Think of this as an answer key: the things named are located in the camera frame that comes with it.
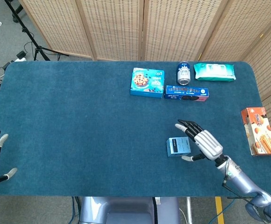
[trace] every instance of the snack box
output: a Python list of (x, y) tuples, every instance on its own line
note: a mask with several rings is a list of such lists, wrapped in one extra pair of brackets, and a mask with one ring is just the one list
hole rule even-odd
[(242, 120), (252, 155), (271, 154), (271, 126), (264, 107), (242, 110)]
[(232, 64), (197, 63), (193, 67), (198, 80), (226, 82), (236, 80)]
[(205, 101), (209, 97), (208, 88), (167, 85), (164, 98)]
[(130, 94), (143, 97), (162, 98), (164, 93), (164, 71), (134, 68)]
[(188, 137), (169, 138), (167, 140), (168, 156), (181, 156), (191, 153)]

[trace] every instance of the can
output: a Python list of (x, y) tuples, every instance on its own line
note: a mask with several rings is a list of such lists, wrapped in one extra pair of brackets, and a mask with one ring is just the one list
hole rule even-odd
[(177, 67), (177, 82), (180, 85), (187, 85), (191, 81), (190, 64), (188, 62), (179, 62)]

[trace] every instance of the blue felt mat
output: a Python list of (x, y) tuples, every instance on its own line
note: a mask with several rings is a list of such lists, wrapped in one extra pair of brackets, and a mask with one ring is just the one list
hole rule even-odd
[[(252, 68), (235, 62), (236, 81), (193, 78), (206, 102), (131, 96), (134, 67), (165, 71), (176, 84), (178, 62), (22, 62), (0, 90), (0, 195), (230, 196), (214, 162), (168, 158), (166, 141), (184, 136), (177, 119), (209, 130), (261, 188), (271, 193), (271, 156), (252, 157), (240, 111), (261, 106)], [(192, 152), (198, 148), (191, 143)]]

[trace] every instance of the small blue box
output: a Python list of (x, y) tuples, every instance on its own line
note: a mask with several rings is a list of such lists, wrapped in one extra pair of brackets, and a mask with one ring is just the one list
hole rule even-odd
[(163, 93), (163, 70), (134, 68), (130, 86), (131, 95), (162, 98)]
[(164, 98), (205, 101), (209, 97), (208, 88), (167, 85)]
[(167, 140), (168, 156), (181, 156), (191, 153), (188, 137), (169, 138)]

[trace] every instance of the orange snack box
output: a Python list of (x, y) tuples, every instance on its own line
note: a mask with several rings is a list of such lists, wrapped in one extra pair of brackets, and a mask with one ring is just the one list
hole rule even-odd
[(264, 107), (248, 107), (242, 110), (252, 155), (271, 155), (271, 126)]

